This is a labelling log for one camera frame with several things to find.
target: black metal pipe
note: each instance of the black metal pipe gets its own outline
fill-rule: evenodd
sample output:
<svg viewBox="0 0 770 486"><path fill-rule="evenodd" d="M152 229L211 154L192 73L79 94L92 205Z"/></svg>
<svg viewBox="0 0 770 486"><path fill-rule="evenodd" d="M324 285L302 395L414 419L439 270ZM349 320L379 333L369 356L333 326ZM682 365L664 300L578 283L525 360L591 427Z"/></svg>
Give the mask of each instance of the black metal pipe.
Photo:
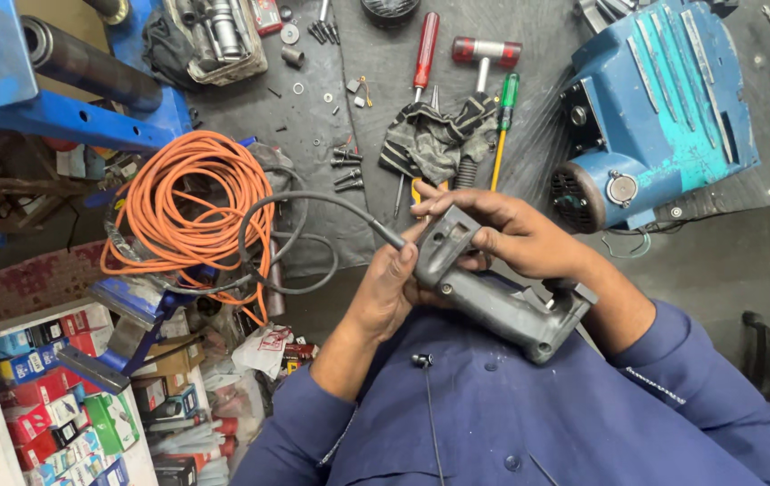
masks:
<svg viewBox="0 0 770 486"><path fill-rule="evenodd" d="M22 16L22 27L35 72L142 112L163 102L147 74L36 17Z"/></svg>

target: navy blue shirt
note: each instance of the navy blue shirt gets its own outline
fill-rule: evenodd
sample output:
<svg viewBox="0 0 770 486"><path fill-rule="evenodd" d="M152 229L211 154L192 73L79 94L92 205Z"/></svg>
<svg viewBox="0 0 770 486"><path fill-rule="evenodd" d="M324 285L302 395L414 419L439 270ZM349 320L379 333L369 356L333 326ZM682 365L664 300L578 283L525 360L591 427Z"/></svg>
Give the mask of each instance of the navy blue shirt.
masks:
<svg viewBox="0 0 770 486"><path fill-rule="evenodd" d="M231 481L770 484L770 404L681 310L655 302L647 334L609 361L576 332L543 367L464 315L419 307L379 347L357 404L289 376Z"/></svg>

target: blue machine housing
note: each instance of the blue machine housing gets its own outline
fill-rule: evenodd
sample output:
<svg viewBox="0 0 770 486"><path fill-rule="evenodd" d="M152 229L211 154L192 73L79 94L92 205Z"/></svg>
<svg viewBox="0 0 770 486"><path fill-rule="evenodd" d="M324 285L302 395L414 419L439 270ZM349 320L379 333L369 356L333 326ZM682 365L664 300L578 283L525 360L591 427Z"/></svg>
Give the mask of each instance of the blue machine housing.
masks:
<svg viewBox="0 0 770 486"><path fill-rule="evenodd" d="M578 231L646 225L655 207L760 163L735 47L705 3L652 4L572 59L561 97L579 155L552 193Z"/></svg>

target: orange cable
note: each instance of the orange cable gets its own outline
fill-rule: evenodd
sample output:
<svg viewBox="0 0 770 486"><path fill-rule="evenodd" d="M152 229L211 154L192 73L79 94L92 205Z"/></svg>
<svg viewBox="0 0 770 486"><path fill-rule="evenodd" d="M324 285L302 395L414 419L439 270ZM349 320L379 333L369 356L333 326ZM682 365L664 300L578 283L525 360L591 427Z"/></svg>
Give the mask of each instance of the orange cable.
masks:
<svg viewBox="0 0 770 486"><path fill-rule="evenodd" d="M228 195L228 205L217 207L194 195L174 189L176 183L187 174L200 174L217 181ZM157 258L137 262L122 255L110 239L99 259L99 266L109 275L129 275L178 271L193 289L207 289L205 283L191 279L185 269L199 264L218 270L235 270L240 260L231 265L218 263L238 253L240 222L250 206L272 195L271 184L259 162L247 148L213 131L196 130L176 138L163 147L142 167L136 177L121 186L117 193L127 190L126 200L118 212L115 225L126 217L132 233ZM201 204L207 211L195 220L187 220L177 210L175 197ZM220 215L216 221L204 222L208 217ZM271 268L271 222L274 205L262 207L252 216L244 235L244 245L249 247L260 241L263 247L259 272L267 277ZM112 270L106 265L108 253L120 260L124 267ZM208 297L224 304L241 305L241 309L258 325L267 323L264 287L256 284L256 291L240 300L226 292ZM258 301L262 319L246 306Z"/></svg>

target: cloth rag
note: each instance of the cloth rag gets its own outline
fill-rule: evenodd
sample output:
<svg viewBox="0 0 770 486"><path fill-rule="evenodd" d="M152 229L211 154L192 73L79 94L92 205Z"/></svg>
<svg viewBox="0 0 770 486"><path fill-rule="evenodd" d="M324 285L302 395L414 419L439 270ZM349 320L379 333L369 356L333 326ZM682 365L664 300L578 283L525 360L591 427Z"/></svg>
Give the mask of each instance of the cloth rag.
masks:
<svg viewBox="0 0 770 486"><path fill-rule="evenodd" d="M455 176L460 161L480 162L487 133L495 130L496 105L485 93L470 96L460 114L443 115L424 102L405 106L385 135L379 166L440 184Z"/></svg>

